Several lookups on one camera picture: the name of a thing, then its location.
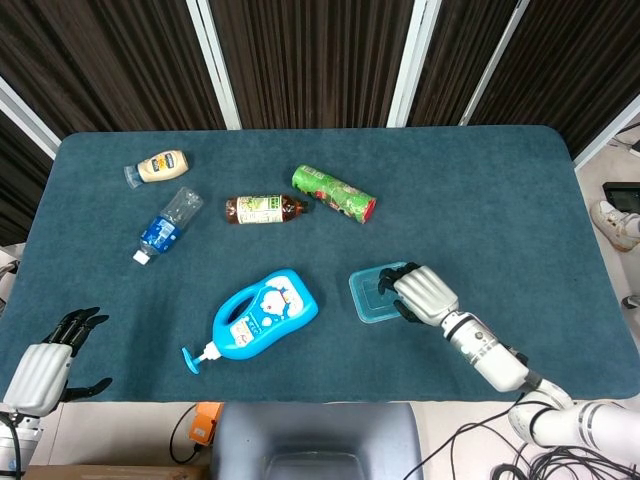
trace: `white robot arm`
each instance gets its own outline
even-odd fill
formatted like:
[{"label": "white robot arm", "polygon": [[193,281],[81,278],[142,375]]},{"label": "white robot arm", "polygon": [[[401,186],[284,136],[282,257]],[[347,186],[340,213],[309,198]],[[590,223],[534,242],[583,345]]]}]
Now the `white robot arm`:
[{"label": "white robot arm", "polygon": [[93,397],[112,379],[103,378],[93,387],[67,388],[71,363],[91,330],[109,318],[96,315],[98,307],[66,315],[41,343],[30,345],[11,379],[0,412],[0,479],[20,477],[42,436],[40,418],[60,402]]},{"label": "white robot arm", "polygon": [[398,293],[396,308],[409,321],[442,327],[444,337],[499,392],[526,392],[509,421],[526,442],[583,446],[640,463],[640,414],[606,402],[577,404],[557,385],[527,368],[475,315],[458,310],[458,297],[429,268],[415,263],[380,274],[378,288]]}]

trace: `curtain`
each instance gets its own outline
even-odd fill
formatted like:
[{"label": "curtain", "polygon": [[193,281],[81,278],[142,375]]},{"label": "curtain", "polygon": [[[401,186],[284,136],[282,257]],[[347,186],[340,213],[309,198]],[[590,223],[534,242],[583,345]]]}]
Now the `curtain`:
[{"label": "curtain", "polygon": [[0,113],[0,246],[26,241],[51,159]]},{"label": "curtain", "polygon": [[517,0],[442,0],[408,125],[457,125]]},{"label": "curtain", "polygon": [[184,1],[3,0],[0,74],[60,137],[224,128]]},{"label": "curtain", "polygon": [[210,3],[244,128],[386,124],[412,0]]},{"label": "curtain", "polygon": [[579,154],[640,94],[636,0],[532,0],[471,123],[543,124]]}]

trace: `green can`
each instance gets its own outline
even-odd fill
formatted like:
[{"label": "green can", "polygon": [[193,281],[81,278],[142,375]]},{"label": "green can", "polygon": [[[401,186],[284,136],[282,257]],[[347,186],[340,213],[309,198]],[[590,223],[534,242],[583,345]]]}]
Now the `green can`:
[{"label": "green can", "polygon": [[360,223],[369,220],[376,206],[376,199],[371,195],[308,165],[296,169],[291,184]]}]

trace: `table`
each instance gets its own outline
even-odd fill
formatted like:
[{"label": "table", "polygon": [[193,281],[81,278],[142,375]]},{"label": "table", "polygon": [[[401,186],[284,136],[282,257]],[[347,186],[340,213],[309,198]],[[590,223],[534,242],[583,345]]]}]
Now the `table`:
[{"label": "table", "polygon": [[[165,149],[183,176],[131,190],[122,172]],[[308,163],[378,197],[360,225],[324,205],[286,224],[228,225],[229,196],[290,193]],[[183,238],[148,265],[131,256],[181,186],[205,200]],[[111,376],[96,400],[509,400],[439,329],[365,325],[348,286],[392,261],[433,268],[461,308],[574,398],[639,390],[636,348],[613,296],[566,147],[538,126],[82,133],[64,140],[0,320],[0,391],[24,349],[67,312],[111,316],[80,351],[70,386]],[[248,361],[187,370],[217,308],[283,267],[319,315]]]}]

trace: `plastic water bottle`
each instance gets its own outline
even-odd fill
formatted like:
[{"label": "plastic water bottle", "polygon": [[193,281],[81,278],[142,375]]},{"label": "plastic water bottle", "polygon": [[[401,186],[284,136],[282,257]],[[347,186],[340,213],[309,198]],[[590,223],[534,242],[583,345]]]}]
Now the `plastic water bottle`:
[{"label": "plastic water bottle", "polygon": [[140,235],[140,249],[133,259],[146,265],[153,255],[166,252],[182,234],[189,220],[202,207],[200,196],[182,187],[158,215],[151,225]]}]

